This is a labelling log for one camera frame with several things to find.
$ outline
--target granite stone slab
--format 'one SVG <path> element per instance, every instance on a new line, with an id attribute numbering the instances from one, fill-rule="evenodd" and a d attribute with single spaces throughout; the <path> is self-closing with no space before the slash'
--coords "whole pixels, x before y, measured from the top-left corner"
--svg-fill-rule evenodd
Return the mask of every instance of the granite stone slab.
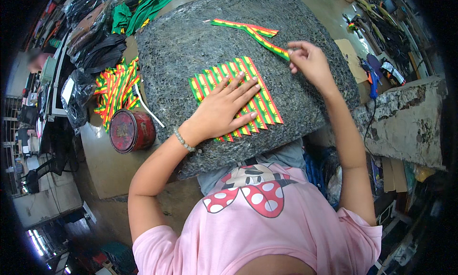
<path id="1" fill-rule="evenodd" d="M 293 141 L 326 122 L 323 99 L 301 74 L 291 75 L 288 62 L 263 48 L 246 32 L 210 25 L 210 19 L 231 20 L 279 30 L 269 41 L 281 48 L 307 40 L 326 54 L 334 79 L 350 109 L 359 104 L 356 82 L 328 31 L 301 0 L 196 0 L 150 22 L 136 35 L 141 73 L 149 108 L 164 123 L 154 123 L 165 141 L 198 105 L 187 79 L 202 69 L 232 58 L 253 59 L 284 124 L 260 133 L 234 137 L 234 142 L 207 140 L 202 154 L 190 154 L 177 168 L 190 178 Z"/>

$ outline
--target hand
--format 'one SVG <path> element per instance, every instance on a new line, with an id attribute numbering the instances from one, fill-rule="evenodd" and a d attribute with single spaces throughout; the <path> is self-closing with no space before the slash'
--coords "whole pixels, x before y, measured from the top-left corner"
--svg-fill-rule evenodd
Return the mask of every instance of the hand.
<path id="1" fill-rule="evenodd" d="M 238 74 L 226 88 L 230 77 L 223 78 L 203 99 L 196 112 L 180 126 L 178 131 L 188 145 L 195 147 L 206 139 L 225 135 L 257 117 L 256 112 L 250 112 L 234 118 L 260 89 L 257 77 L 237 88 L 244 75 L 243 72 Z"/>
<path id="2" fill-rule="evenodd" d="M 305 41 L 290 42 L 288 47 L 297 48 L 288 50 L 291 73 L 300 70 L 322 95 L 337 89 L 326 55 L 320 48 Z"/>

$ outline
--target stack of striped strips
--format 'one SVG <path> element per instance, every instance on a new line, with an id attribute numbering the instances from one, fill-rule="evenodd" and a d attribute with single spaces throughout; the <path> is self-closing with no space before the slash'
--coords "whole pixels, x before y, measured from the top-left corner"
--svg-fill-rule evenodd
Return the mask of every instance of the stack of striped strips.
<path id="1" fill-rule="evenodd" d="M 261 27 L 261 26 L 231 22 L 228 20 L 220 20 L 220 19 L 214 19 L 210 22 L 210 24 L 216 25 L 216 26 L 229 26 L 231 28 L 237 28 L 237 29 L 244 30 L 250 36 L 252 36 L 258 43 L 260 43 L 264 48 L 268 49 L 269 51 L 289 61 L 289 54 L 286 50 L 279 48 L 272 43 L 267 42 L 267 40 L 262 37 L 262 36 L 265 36 L 265 37 L 272 38 L 273 36 L 275 36 L 278 33 L 278 30 L 272 30 L 272 29 Z"/>
<path id="2" fill-rule="evenodd" d="M 258 116 L 248 123 L 240 127 L 230 134 L 226 134 L 215 141 L 234 141 L 233 137 L 241 137 L 242 134 L 251 135 L 251 132 L 259 133 L 259 129 L 267 129 L 267 124 L 283 123 L 280 113 L 278 112 L 272 97 L 267 90 L 266 84 L 262 80 L 253 60 L 249 57 L 234 58 L 234 62 L 227 62 L 225 64 L 218 64 L 208 70 L 203 70 L 201 74 L 195 74 L 194 77 L 189 78 L 189 85 L 191 86 L 192 93 L 198 101 L 198 104 L 212 91 L 218 83 L 221 82 L 224 76 L 230 75 L 230 81 L 243 71 L 245 77 L 242 83 L 257 76 L 260 85 L 260 91 L 250 100 L 250 102 L 243 107 L 236 118 L 249 112 L 257 112 Z"/>
<path id="3" fill-rule="evenodd" d="M 135 84 L 140 82 L 137 75 L 138 56 L 128 65 L 125 58 L 115 68 L 107 68 L 96 79 L 98 107 L 94 112 L 102 117 L 105 131 L 108 133 L 113 114 L 122 109 L 140 107 L 140 99 L 135 92 Z"/>

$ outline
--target red metal tin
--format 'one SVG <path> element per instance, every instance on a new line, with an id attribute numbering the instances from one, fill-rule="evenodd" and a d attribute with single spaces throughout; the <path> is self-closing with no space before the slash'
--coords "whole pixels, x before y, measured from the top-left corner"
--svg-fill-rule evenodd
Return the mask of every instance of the red metal tin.
<path id="1" fill-rule="evenodd" d="M 121 153 L 150 147 L 156 139 L 152 118 L 146 112 L 118 110 L 111 119 L 108 131 L 111 145 Z"/>

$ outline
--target pink t-shirt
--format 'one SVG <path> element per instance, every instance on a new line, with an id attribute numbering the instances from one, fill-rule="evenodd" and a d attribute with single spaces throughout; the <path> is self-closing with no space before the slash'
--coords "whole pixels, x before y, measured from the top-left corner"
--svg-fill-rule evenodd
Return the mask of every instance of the pink t-shirt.
<path id="1" fill-rule="evenodd" d="M 289 255 L 318 274 L 366 274 L 381 250 L 381 226 L 336 213 L 298 168 L 237 167 L 186 220 L 181 236 L 154 227 L 133 246 L 139 274 L 234 274 L 262 255 Z"/>

